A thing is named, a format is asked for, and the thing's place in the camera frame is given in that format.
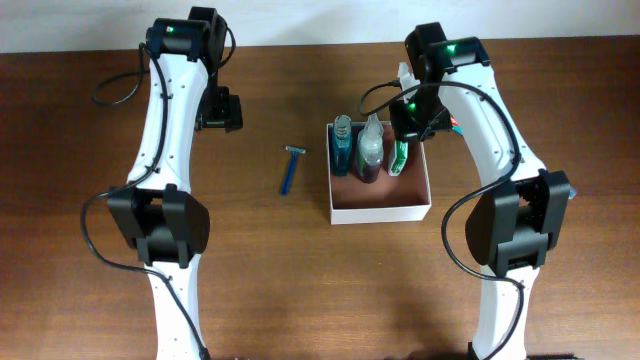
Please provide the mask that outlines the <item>green Dettol soap box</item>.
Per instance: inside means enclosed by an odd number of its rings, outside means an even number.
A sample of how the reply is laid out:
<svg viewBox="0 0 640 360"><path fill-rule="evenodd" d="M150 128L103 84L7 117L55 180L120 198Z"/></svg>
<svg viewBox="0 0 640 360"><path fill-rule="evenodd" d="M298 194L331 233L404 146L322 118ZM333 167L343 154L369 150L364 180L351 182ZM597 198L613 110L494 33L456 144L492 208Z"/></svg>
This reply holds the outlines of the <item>green Dettol soap box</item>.
<svg viewBox="0 0 640 360"><path fill-rule="evenodd" d="M395 140L390 151L388 162L388 174L399 176L408 160L409 144L405 141Z"/></svg>

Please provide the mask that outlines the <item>purple foaming soap pump bottle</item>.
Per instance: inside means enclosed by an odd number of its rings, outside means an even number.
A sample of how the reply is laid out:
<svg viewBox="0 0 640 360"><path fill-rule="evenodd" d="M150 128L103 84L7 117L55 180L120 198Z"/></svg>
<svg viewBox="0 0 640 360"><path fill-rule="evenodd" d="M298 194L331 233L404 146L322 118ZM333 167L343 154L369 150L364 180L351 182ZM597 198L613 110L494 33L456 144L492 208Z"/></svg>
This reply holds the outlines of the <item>purple foaming soap pump bottle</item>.
<svg viewBox="0 0 640 360"><path fill-rule="evenodd" d="M384 128L376 114L370 115L358 134L354 166L356 175L364 183L374 183L382 166Z"/></svg>

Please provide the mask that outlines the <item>teal Listerine mouthwash bottle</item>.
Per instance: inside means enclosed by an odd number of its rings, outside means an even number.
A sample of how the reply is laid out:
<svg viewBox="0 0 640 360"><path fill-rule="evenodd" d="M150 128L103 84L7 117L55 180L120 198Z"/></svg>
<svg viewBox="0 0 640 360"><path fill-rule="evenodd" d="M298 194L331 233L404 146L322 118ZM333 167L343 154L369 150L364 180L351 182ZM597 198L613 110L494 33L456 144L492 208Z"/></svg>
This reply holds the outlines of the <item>teal Listerine mouthwash bottle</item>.
<svg viewBox="0 0 640 360"><path fill-rule="evenodd" d="M335 176L346 176L352 150L351 118L347 115L336 117L332 127L332 171Z"/></svg>

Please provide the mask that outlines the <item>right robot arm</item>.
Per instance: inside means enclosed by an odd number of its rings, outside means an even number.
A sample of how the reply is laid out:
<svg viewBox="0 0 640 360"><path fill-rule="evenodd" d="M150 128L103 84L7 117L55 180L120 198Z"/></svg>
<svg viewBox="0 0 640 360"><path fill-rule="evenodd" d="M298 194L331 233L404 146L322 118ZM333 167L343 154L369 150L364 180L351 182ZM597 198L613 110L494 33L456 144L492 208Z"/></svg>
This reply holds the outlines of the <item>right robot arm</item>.
<svg viewBox="0 0 640 360"><path fill-rule="evenodd" d="M557 245L572 188L549 171L519 133L499 93L491 61L476 37L447 39L437 22L419 25L404 42L411 70L389 106L397 139L422 142L459 126L481 186L445 213L476 202L465 223L478 264L462 269L480 279L477 328L470 359L524 359L527 309L533 284Z"/></svg>

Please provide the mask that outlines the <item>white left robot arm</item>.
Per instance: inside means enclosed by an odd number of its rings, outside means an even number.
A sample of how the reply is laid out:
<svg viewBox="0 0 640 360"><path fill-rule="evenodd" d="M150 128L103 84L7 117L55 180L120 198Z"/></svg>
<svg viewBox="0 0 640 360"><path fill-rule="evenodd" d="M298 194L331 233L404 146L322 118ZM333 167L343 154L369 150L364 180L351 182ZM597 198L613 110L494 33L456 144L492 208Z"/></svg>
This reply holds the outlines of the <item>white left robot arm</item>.
<svg viewBox="0 0 640 360"><path fill-rule="evenodd" d="M185 19L158 18L142 45L149 56L150 98L138 154L125 185L107 195L116 225L138 257L134 271L152 289L159 359L207 359L199 325L198 268L210 233L207 208L191 193L196 132L243 126L239 96L218 82L233 46L214 8Z"/></svg>

